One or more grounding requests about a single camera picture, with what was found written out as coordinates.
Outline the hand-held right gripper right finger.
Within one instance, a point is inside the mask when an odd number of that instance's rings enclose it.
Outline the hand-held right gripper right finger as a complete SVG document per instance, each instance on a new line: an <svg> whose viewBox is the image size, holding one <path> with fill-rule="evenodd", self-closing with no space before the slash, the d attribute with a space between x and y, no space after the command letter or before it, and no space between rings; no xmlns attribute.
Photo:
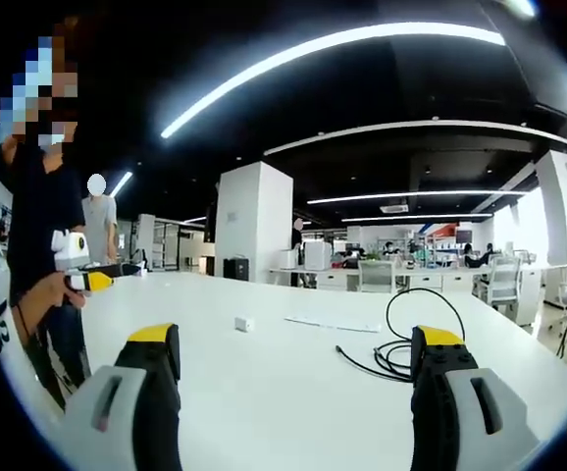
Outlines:
<svg viewBox="0 0 567 471"><path fill-rule="evenodd" d="M521 470L540 447L527 405L464 340L412 329L413 470Z"/></svg>

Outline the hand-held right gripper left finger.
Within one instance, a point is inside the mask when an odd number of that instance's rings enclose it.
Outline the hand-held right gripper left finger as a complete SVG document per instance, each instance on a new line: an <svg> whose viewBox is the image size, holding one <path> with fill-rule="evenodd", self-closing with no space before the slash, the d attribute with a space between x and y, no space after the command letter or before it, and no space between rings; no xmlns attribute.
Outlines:
<svg viewBox="0 0 567 471"><path fill-rule="evenodd" d="M180 470L180 336L173 323L129 336L116 362L71 396L62 456L71 470Z"/></svg>

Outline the person's left hand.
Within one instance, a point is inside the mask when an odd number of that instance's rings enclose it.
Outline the person's left hand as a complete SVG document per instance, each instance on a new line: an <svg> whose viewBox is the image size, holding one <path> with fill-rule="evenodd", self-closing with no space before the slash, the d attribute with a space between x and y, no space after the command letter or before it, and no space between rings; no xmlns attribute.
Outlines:
<svg viewBox="0 0 567 471"><path fill-rule="evenodd" d="M65 274L55 272L51 274L48 280L51 304L53 306L61 306L65 301L70 302L76 308L82 308L85 305L85 297L79 292L67 287Z"/></svg>

